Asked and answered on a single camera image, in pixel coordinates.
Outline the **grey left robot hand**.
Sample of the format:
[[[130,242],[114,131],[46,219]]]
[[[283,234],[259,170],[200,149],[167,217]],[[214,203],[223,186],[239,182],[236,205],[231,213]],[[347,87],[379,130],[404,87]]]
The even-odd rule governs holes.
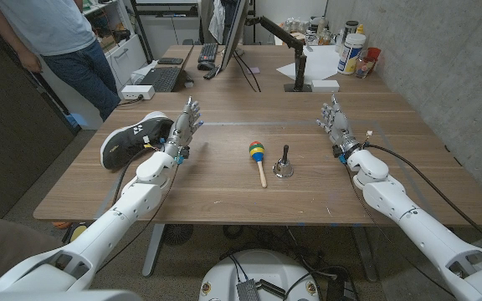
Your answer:
[[[186,104],[182,108],[182,113],[172,124],[164,146],[164,152],[175,158],[182,148],[189,146],[193,134],[203,124],[199,103],[189,96]]]

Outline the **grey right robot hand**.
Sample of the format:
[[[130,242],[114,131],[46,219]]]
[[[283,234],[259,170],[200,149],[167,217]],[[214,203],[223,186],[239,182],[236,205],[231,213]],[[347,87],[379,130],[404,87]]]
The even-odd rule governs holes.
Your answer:
[[[322,105],[320,114],[321,118],[316,120],[316,124],[328,135],[335,158],[341,157],[346,161],[355,151],[360,150],[361,143],[353,135],[349,121],[334,94],[329,104]]]

